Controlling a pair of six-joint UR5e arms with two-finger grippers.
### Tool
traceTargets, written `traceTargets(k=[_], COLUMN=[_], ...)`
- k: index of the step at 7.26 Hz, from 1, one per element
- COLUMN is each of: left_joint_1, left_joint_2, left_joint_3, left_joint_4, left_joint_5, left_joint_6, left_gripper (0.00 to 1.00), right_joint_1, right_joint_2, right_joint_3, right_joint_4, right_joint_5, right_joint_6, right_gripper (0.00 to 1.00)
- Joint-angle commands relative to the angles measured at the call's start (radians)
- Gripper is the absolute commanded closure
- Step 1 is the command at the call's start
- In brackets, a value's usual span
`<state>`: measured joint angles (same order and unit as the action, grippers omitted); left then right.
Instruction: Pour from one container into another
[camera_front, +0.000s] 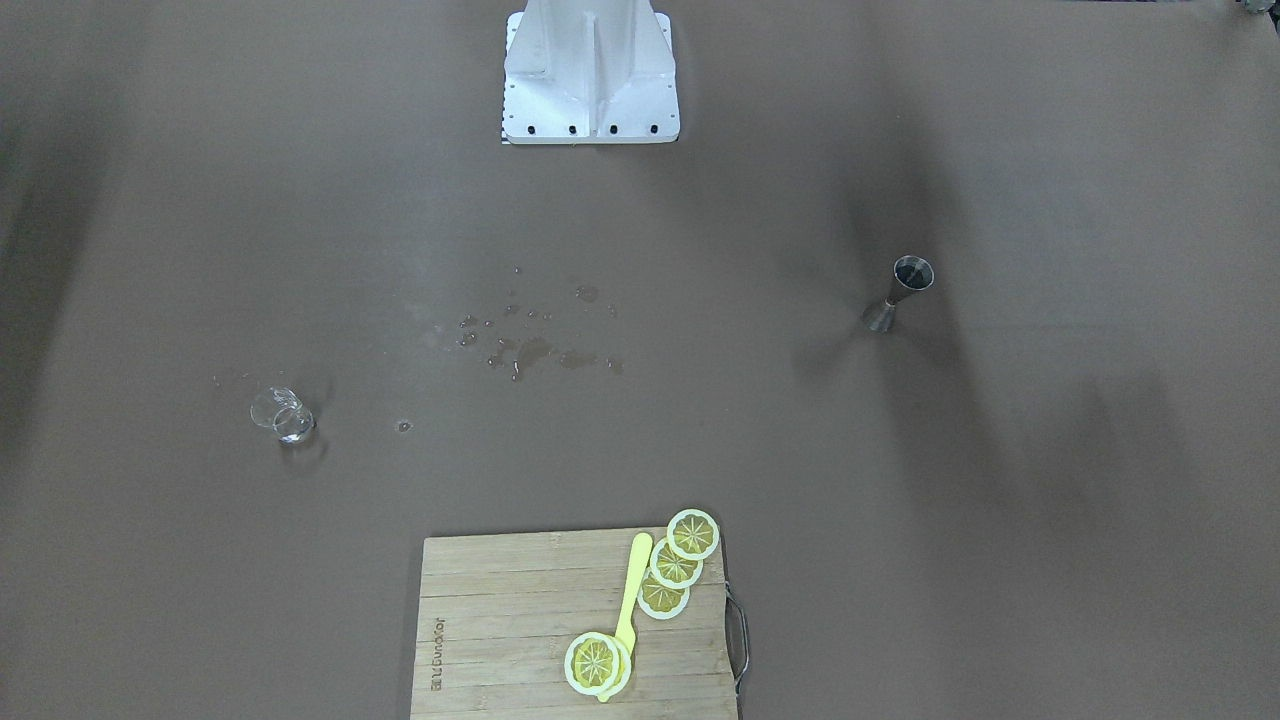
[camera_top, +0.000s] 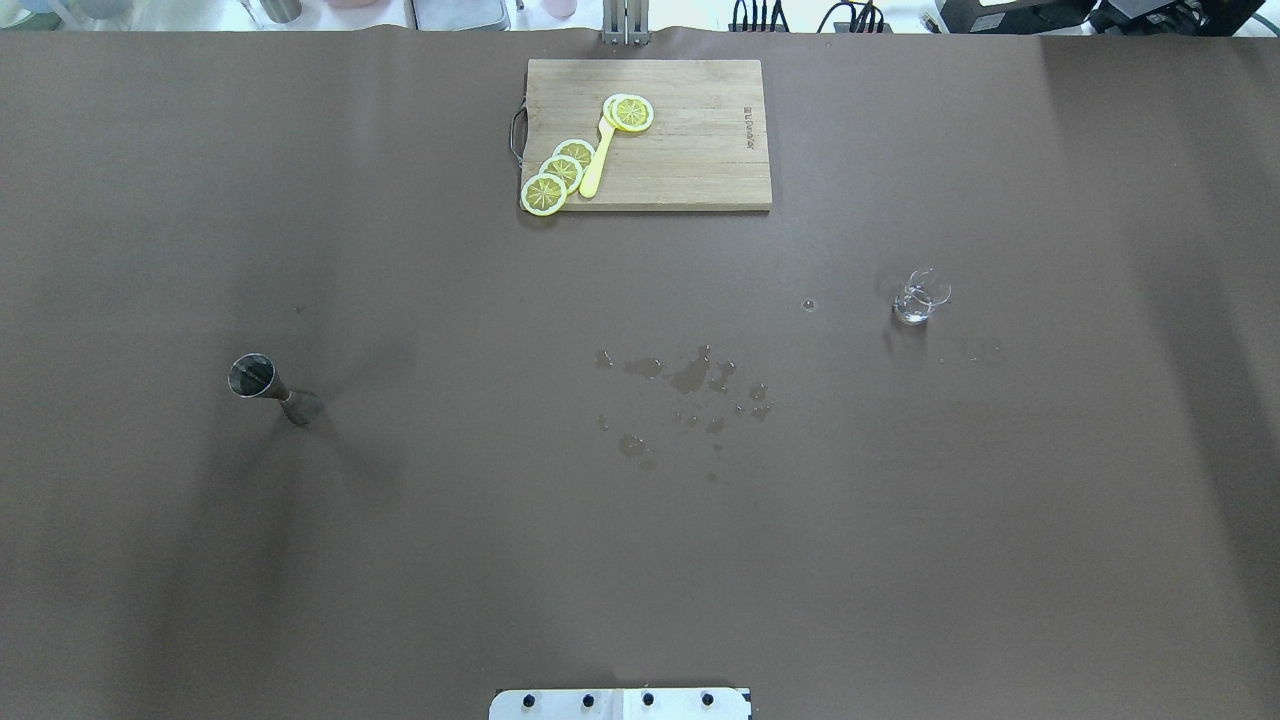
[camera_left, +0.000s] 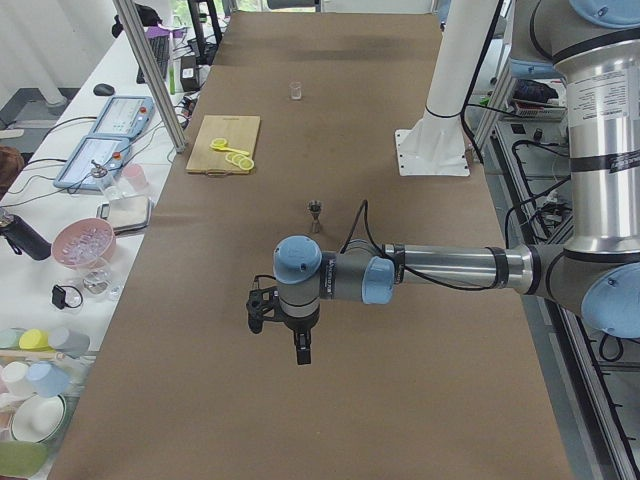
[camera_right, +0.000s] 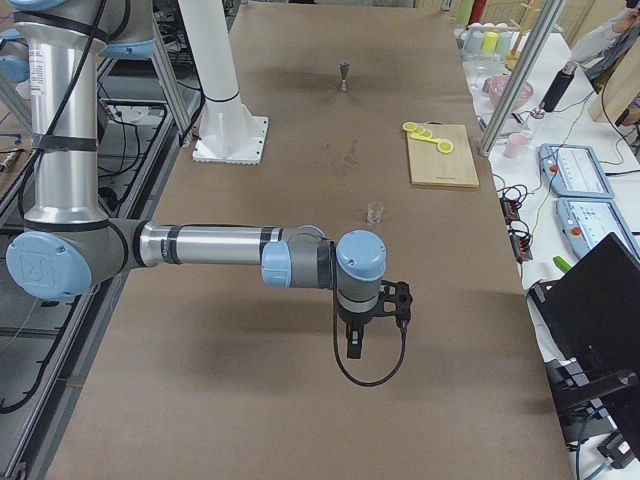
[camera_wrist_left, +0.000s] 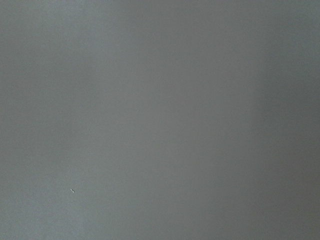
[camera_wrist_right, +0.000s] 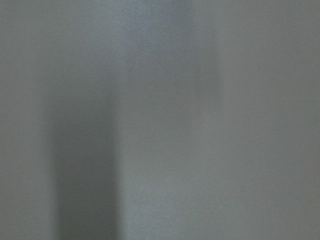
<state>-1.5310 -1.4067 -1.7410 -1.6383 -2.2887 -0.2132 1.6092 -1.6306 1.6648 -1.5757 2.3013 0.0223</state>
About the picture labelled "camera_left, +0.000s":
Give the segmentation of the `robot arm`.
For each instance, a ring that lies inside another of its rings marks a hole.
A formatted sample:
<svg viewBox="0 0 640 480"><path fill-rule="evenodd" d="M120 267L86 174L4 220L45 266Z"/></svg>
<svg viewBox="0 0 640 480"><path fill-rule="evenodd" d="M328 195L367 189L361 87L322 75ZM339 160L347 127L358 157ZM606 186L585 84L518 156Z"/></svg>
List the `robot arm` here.
<svg viewBox="0 0 640 480"><path fill-rule="evenodd" d="M249 327L293 334L311 360L322 300L385 304L396 285L462 291L511 288L552 300L608 335L639 335L639 5L635 1L518 1L512 70L550 64L566 82L572 237L562 245L454 248L348 237L324 252L282 240L274 285L252 291Z"/></svg>

